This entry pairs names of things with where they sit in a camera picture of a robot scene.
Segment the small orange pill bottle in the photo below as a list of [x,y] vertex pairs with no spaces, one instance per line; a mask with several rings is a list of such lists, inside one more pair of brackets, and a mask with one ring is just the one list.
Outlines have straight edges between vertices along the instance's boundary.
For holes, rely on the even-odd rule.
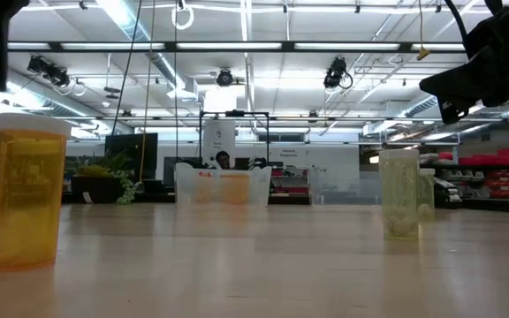
[[200,172],[194,181],[194,203],[210,204],[212,202],[212,181],[211,173]]
[[224,174],[221,177],[222,202],[245,205],[249,200],[249,176],[244,174]]

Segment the orange pill bottle white cap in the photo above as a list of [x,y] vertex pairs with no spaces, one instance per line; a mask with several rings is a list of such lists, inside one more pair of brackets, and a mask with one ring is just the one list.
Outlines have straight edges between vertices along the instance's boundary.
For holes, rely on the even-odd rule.
[[71,129],[53,117],[0,114],[0,271],[55,263]]

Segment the clear plastic bin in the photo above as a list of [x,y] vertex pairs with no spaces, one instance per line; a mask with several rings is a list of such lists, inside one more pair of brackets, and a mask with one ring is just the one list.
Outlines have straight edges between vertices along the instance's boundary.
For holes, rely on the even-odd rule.
[[313,205],[380,205],[382,202],[377,171],[313,168],[308,180]]
[[[194,203],[194,181],[200,172],[208,172],[213,176],[212,202],[210,204]],[[245,205],[249,207],[266,208],[270,197],[271,167],[253,170],[215,170],[195,169],[188,163],[177,163],[175,167],[176,202],[180,206],[191,205],[235,205],[222,202],[221,176],[224,174],[244,174],[249,176],[249,200]]]

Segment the shelf with red bins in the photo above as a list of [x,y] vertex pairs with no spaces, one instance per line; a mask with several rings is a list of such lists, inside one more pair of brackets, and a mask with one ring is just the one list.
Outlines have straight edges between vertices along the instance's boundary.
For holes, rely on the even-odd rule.
[[420,167],[457,186],[460,208],[509,212],[509,148],[494,154],[457,157],[454,153],[423,155]]

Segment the black grey machine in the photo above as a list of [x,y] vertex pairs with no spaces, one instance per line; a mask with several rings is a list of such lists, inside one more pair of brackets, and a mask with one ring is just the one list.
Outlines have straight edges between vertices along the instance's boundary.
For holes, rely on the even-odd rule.
[[434,178],[434,199],[436,208],[459,208],[462,204],[457,186],[440,178]]

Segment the shelf with red items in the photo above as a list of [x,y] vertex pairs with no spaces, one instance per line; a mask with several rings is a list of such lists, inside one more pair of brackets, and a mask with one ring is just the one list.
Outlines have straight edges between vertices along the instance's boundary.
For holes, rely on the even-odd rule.
[[308,197],[310,195],[308,168],[289,166],[273,168],[270,182],[273,193],[280,193],[289,197]]

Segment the round black ceiling lamp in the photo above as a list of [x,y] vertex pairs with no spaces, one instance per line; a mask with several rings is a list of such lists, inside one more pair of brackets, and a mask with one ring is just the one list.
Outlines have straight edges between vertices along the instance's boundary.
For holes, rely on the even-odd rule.
[[228,68],[222,68],[216,77],[216,83],[219,87],[229,87],[235,82],[232,71]]

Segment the white hanging sign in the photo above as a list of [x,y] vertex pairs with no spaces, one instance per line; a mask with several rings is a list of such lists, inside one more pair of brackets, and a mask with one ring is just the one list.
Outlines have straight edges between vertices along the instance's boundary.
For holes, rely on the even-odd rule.
[[219,152],[232,155],[235,151],[236,127],[231,120],[212,119],[202,129],[202,159],[215,163]]

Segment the black monitor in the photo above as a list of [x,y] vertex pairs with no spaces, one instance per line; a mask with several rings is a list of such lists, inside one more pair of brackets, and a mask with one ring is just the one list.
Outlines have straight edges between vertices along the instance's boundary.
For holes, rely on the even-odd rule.
[[105,151],[127,158],[124,169],[132,170],[135,177],[154,179],[157,168],[157,133],[139,133],[107,136]]

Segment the green potted plant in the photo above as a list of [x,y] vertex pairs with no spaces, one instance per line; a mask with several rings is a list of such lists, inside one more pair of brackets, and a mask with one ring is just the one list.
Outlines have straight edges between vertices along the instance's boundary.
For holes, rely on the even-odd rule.
[[67,157],[65,177],[70,181],[72,190],[72,178],[82,177],[112,177],[119,178],[124,188],[124,193],[118,198],[117,204],[126,205],[134,200],[136,187],[133,182],[134,172],[125,170],[127,158],[121,154],[111,155],[105,151],[102,156],[78,156]]

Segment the black planter box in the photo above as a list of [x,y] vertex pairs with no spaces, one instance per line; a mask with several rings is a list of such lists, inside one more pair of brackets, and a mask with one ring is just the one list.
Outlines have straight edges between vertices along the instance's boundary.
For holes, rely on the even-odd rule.
[[90,204],[116,203],[124,193],[119,178],[82,177],[72,178],[72,194],[76,202]]

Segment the black ceiling track device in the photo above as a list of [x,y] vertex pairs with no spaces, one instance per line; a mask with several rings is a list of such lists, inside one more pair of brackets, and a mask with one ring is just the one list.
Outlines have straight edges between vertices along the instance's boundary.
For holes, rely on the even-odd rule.
[[42,76],[54,87],[68,87],[71,82],[66,68],[52,64],[42,56],[31,56],[27,70],[35,75]]

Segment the black station frame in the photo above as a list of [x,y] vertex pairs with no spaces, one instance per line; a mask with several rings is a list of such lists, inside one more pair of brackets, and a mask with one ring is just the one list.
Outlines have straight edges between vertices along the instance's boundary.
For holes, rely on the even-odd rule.
[[[227,110],[227,111],[201,111],[199,115],[199,125],[198,125],[198,154],[197,157],[201,162],[203,167],[210,167],[221,169],[217,162],[215,163],[206,163],[201,156],[202,151],[202,129],[205,124],[212,119],[222,119],[222,120],[231,120],[235,122],[236,127],[236,140],[235,140],[235,151],[232,155],[230,155],[231,159],[231,167],[234,164],[234,157],[236,156],[238,140],[239,136],[238,129],[239,125],[242,122],[247,122],[248,124],[252,124],[253,122],[262,121],[265,124],[265,128],[268,130],[270,126],[270,114],[268,112],[260,112],[260,111],[244,111],[244,110]],[[266,133],[267,136],[270,136],[270,131],[268,130]]]

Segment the black overhead frame bar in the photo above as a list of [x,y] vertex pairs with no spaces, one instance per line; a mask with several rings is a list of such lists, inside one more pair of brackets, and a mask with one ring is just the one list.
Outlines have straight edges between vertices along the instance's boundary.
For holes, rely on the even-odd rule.
[[129,52],[243,52],[243,53],[463,53],[459,42],[9,42],[13,53],[129,53]]

